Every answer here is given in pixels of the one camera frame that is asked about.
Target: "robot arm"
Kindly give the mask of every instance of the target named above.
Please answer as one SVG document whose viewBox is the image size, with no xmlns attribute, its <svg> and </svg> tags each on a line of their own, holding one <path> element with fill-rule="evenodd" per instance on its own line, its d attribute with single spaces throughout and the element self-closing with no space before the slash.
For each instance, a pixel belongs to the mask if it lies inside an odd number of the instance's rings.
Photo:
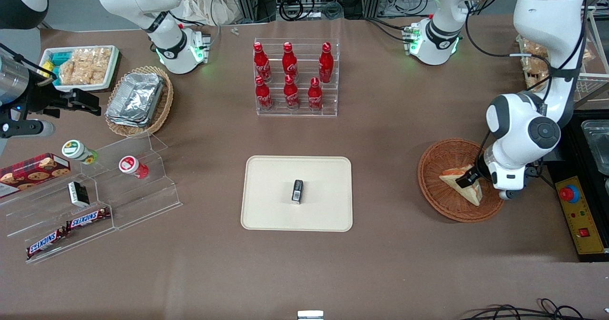
<svg viewBox="0 0 609 320">
<path fill-rule="evenodd" d="M 478 0 L 435 0 L 437 11 L 433 18 L 413 23 L 409 28 L 411 33 L 415 33 L 410 38 L 413 44 L 409 53 L 429 65 L 448 61 L 469 12 L 466 1 Z"/>
<path fill-rule="evenodd" d="M 201 32 L 181 29 L 169 13 L 181 0 L 99 0 L 111 14 L 139 26 L 157 47 L 161 62 L 172 73 L 185 74 L 204 61 Z"/>
<path fill-rule="evenodd" d="M 511 198 L 513 191 L 524 188 L 526 165 L 556 147 L 560 128 L 573 113 L 585 45 L 583 1 L 518 0 L 514 25 L 522 36 L 548 49 L 551 78 L 539 92 L 505 94 L 493 100 L 486 118 L 496 142 L 476 167 L 459 179 L 459 185 L 467 186 L 485 175 L 502 191 L 502 197 Z"/>
<path fill-rule="evenodd" d="M 32 29 L 44 19 L 48 0 L 0 0 L 0 29 Z M 21 64 L 24 60 L 4 45 L 13 58 L 0 53 L 0 155 L 13 136 L 50 136 L 54 125 L 46 120 L 27 119 L 30 113 L 59 118 L 59 110 L 84 110 L 100 116 L 99 99 L 82 90 L 60 92 L 52 79 Z"/>
</svg>

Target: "yellow control panel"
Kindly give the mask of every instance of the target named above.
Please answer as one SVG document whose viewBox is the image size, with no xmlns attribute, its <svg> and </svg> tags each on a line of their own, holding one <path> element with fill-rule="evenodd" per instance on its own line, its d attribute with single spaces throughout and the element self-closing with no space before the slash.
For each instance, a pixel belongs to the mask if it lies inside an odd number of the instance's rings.
<svg viewBox="0 0 609 320">
<path fill-rule="evenodd" d="M 577 252 L 580 255 L 603 253 L 605 248 L 588 209 L 586 197 L 581 191 L 579 179 L 574 176 L 560 181 L 555 186 Z"/>
</svg>

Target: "cookie box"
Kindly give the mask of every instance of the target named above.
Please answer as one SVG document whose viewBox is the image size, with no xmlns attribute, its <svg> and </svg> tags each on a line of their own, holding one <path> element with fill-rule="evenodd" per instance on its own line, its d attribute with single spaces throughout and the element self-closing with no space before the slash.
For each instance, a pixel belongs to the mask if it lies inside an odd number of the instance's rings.
<svg viewBox="0 0 609 320">
<path fill-rule="evenodd" d="M 13 164 L 0 170 L 0 199 L 67 174 L 70 163 L 51 153 Z"/>
</svg>

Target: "aluminum foil container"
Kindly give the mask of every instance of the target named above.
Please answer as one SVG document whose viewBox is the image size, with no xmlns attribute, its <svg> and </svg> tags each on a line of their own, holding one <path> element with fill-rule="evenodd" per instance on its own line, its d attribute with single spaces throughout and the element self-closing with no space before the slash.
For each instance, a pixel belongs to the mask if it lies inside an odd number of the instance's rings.
<svg viewBox="0 0 609 320">
<path fill-rule="evenodd" d="M 106 117 L 119 125 L 145 127 L 157 107 L 163 78 L 154 73 L 130 73 L 116 90 Z"/>
</svg>

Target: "small bottle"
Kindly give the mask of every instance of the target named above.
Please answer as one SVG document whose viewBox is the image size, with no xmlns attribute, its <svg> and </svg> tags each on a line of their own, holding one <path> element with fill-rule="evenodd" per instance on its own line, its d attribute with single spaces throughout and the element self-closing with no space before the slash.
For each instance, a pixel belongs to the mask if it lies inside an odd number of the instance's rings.
<svg viewBox="0 0 609 320">
<path fill-rule="evenodd" d="M 265 82 L 271 81 L 268 56 L 266 56 L 263 45 L 260 42 L 254 43 L 254 64 L 256 65 L 258 75 L 263 77 Z"/>
<path fill-rule="evenodd" d="M 285 102 L 287 103 L 287 109 L 290 111 L 296 111 L 300 107 L 300 101 L 298 101 L 298 87 L 294 84 L 294 76 L 285 76 L 285 86 L 283 86 L 283 94 L 285 94 Z"/>
<path fill-rule="evenodd" d="M 134 175 L 139 179 L 148 176 L 148 166 L 133 156 L 123 157 L 118 164 L 118 168 L 125 174 Z"/>
<path fill-rule="evenodd" d="M 281 59 L 283 64 L 283 72 L 285 75 L 294 76 L 294 81 L 298 81 L 298 60 L 296 55 L 292 51 L 292 43 L 283 43 L 283 58 Z"/>
<path fill-rule="evenodd" d="M 273 99 L 270 96 L 270 91 L 265 84 L 265 79 L 260 75 L 256 77 L 256 98 L 261 110 L 270 111 L 273 109 Z"/>
<path fill-rule="evenodd" d="M 319 86 L 319 79 L 313 77 L 309 87 L 309 109 L 312 112 L 322 111 L 322 88 Z"/>
<path fill-rule="evenodd" d="M 61 153 L 69 159 L 83 164 L 93 164 L 98 159 L 98 153 L 86 147 L 80 140 L 68 140 L 61 148 Z"/>
<path fill-rule="evenodd" d="M 326 42 L 322 45 L 322 55 L 319 57 L 319 79 L 322 84 L 327 84 L 332 78 L 332 69 L 334 68 L 334 58 L 332 57 L 332 45 Z"/>
</svg>

